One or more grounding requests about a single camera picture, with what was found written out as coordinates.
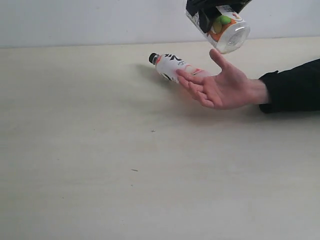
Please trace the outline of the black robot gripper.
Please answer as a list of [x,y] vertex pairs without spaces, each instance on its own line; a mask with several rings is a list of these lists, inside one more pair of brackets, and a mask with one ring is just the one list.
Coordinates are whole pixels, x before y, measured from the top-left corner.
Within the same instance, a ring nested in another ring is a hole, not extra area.
[[237,13],[252,0],[187,0],[186,11],[190,15],[199,15],[199,27],[203,33],[211,30],[214,21],[222,14],[216,8],[218,6],[229,5]]

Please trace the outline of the black sleeved forearm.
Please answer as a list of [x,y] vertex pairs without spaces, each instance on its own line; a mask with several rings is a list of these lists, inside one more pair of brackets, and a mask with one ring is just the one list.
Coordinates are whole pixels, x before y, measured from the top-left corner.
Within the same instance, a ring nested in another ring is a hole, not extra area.
[[263,113],[320,110],[319,59],[290,70],[269,72],[259,79],[265,84],[269,96],[269,103],[259,105]]

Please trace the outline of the person's open bare hand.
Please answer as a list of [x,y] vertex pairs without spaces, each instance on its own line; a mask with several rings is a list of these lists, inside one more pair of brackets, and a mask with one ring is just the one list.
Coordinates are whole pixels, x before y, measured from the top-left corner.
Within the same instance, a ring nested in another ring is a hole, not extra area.
[[266,85],[259,79],[249,79],[228,62],[216,49],[210,58],[221,68],[217,75],[200,77],[177,70],[179,83],[202,106],[215,110],[232,110],[247,105],[262,105],[270,101]]

